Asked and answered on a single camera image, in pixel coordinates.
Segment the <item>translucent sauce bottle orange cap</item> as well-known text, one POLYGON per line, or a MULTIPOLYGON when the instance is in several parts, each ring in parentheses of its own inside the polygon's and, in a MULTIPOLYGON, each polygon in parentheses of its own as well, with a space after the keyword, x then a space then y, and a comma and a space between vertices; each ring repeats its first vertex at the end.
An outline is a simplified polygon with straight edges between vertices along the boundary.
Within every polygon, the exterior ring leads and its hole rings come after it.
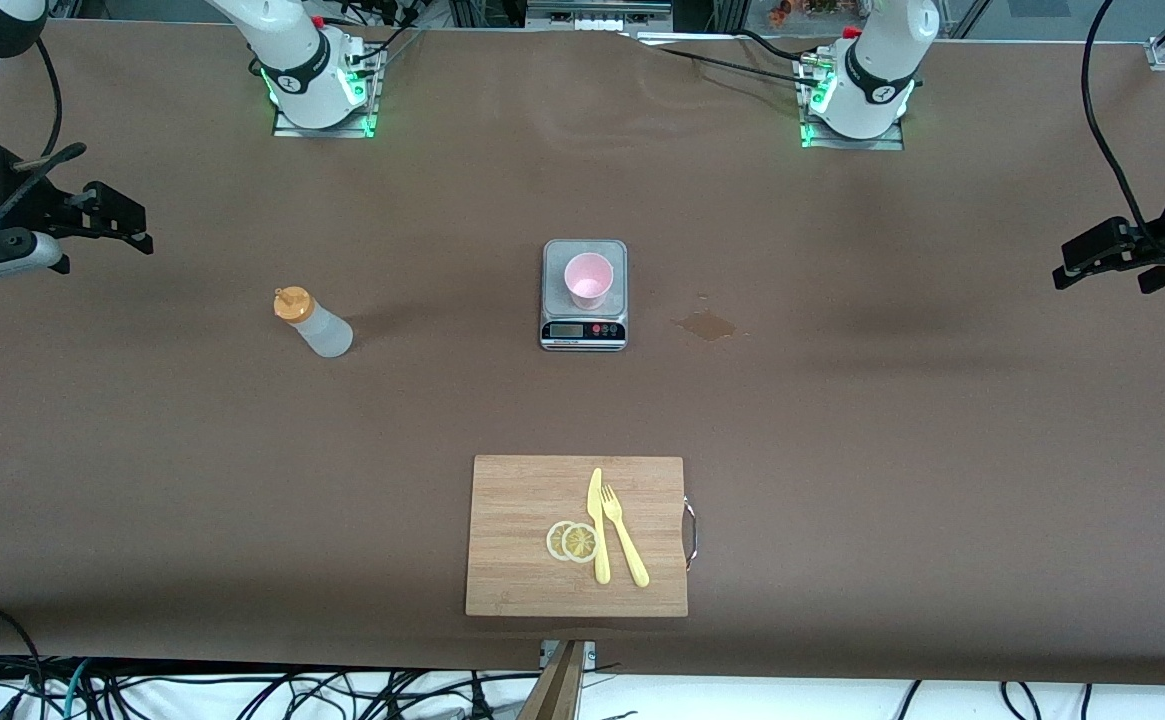
POLYGON ((352 347, 354 331, 350 323, 323 308, 306 288, 276 288, 274 315, 288 323, 317 355, 341 357, 352 347))

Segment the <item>pink plastic cup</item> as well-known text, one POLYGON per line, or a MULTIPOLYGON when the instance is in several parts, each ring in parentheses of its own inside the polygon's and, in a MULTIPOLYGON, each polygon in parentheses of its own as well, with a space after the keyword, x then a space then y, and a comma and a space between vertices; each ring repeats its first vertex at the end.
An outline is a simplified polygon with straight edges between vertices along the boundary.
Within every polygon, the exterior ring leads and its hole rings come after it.
POLYGON ((614 264, 596 252, 582 252, 565 264, 565 287, 578 309, 600 309, 610 292, 614 278, 614 264))

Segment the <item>brown table cover sheet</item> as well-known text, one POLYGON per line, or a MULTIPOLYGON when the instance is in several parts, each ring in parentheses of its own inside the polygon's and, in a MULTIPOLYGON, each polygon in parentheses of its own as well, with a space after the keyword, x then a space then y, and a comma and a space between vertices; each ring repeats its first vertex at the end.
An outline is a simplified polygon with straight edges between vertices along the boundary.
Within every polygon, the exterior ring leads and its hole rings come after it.
POLYGON ((87 144, 52 177, 154 254, 0 281, 0 609, 41 651, 1165 683, 1165 290, 1050 278, 1123 206, 1080 45, 933 45, 905 149, 835 151, 610 33, 398 42, 358 140, 271 136, 230 26, 45 41, 87 144), (623 350, 541 347, 551 240, 626 243, 623 350), (481 454, 682 457, 687 615, 467 616, 481 454))

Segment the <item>silver digital kitchen scale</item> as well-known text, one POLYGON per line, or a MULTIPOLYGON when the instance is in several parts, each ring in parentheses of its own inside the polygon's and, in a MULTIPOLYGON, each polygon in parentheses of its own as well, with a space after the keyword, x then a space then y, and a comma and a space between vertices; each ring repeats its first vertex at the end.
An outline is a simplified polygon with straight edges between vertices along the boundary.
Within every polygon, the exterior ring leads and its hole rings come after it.
POLYGON ((629 338, 629 259, 619 240, 551 240, 541 256, 541 331, 538 343, 551 351, 615 352, 629 338), (564 270, 582 252, 596 252, 614 264, 615 278, 603 305, 578 309, 570 299, 564 270))

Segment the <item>bamboo cutting board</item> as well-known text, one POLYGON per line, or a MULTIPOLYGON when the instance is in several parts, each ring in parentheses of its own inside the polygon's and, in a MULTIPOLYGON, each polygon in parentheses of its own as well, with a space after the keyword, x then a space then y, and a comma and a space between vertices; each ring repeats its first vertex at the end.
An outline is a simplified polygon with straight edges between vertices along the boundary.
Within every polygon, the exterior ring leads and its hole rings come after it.
POLYGON ((478 456, 472 475, 466 610, 473 617, 684 617, 684 470, 678 457, 478 456), (631 580, 617 530, 603 516, 610 583, 592 562, 558 562, 548 530, 587 511, 592 471, 623 507, 651 583, 631 580))

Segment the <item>white power strip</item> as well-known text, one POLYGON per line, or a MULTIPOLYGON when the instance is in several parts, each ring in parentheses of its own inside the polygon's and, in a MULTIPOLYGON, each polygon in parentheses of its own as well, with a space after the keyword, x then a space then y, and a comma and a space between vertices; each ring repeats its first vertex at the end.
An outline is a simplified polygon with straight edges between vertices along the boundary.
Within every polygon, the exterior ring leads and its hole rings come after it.
POLYGON ((524 27, 549 31, 675 31, 672 0, 524 0, 524 27))

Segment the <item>yellow plastic fork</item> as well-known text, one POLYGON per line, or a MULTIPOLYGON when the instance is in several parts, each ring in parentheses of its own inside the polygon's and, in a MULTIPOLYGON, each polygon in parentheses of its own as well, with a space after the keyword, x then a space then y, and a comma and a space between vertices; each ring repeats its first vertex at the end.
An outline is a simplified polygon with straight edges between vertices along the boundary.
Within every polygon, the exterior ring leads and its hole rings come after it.
POLYGON ((636 544, 631 539, 631 534, 628 532, 623 518, 623 507, 620 504, 617 492, 609 483, 603 483, 601 488, 601 507, 605 518, 608 518, 610 524, 617 530, 620 548, 623 550, 627 569, 629 570, 629 574, 631 574, 634 585, 638 588, 649 587, 651 583, 649 570, 647 570, 645 562, 643 562, 636 544))

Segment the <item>yellow plastic knife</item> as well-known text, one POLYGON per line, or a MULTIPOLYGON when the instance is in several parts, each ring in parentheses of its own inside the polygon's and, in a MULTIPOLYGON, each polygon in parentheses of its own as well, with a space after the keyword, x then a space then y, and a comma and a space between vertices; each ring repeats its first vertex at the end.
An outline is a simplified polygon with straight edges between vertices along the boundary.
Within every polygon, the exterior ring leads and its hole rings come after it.
POLYGON ((592 569, 594 569, 596 583, 606 585, 610 583, 610 562, 603 530, 601 468, 592 471, 587 492, 587 511, 595 529, 595 556, 592 559, 592 569))

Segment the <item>wooden beam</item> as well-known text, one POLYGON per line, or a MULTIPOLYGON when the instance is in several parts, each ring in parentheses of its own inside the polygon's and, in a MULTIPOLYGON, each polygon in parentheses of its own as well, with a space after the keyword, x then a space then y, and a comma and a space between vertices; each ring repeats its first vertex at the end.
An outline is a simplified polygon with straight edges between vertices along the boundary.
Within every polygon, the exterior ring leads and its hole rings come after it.
POLYGON ((538 675, 515 720, 577 720, 585 675, 581 647, 577 641, 564 641, 538 675))

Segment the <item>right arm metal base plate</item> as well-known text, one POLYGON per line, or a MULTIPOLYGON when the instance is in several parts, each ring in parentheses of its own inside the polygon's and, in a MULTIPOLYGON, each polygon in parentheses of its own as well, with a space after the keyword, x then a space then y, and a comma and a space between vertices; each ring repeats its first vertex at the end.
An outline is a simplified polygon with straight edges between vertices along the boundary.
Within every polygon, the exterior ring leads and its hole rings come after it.
POLYGON ((382 92, 384 92, 384 76, 387 61, 390 55, 380 52, 370 59, 362 61, 353 68, 352 77, 345 82, 352 96, 358 97, 361 104, 350 110, 350 114, 339 123, 326 128, 303 128, 285 117, 278 110, 276 97, 268 96, 268 100, 274 105, 274 119, 271 119, 271 136, 275 137, 375 137, 377 130, 377 113, 381 108, 382 92))

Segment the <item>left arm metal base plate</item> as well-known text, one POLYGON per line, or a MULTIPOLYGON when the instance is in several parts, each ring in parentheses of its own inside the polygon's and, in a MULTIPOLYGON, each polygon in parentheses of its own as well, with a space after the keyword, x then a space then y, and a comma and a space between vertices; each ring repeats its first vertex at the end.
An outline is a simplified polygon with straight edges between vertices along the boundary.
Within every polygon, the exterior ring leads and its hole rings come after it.
POLYGON ((805 149, 899 151, 905 147, 902 117, 915 79, 880 83, 853 79, 825 51, 793 61, 800 141, 805 149))

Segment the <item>small metal bracket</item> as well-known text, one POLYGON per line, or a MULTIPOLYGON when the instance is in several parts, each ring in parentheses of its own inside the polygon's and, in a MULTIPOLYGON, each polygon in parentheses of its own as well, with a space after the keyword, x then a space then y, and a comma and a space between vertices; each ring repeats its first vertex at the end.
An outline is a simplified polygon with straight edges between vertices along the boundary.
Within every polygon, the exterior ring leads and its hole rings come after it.
MULTIPOLYGON (((548 638, 548 641, 541 642, 541 652, 538 652, 538 669, 545 670, 551 661, 553 661, 555 652, 560 650, 564 641, 555 641, 555 638, 548 638)), ((594 673, 596 670, 596 647, 592 641, 577 641, 578 647, 582 650, 582 671, 585 673, 594 673)))

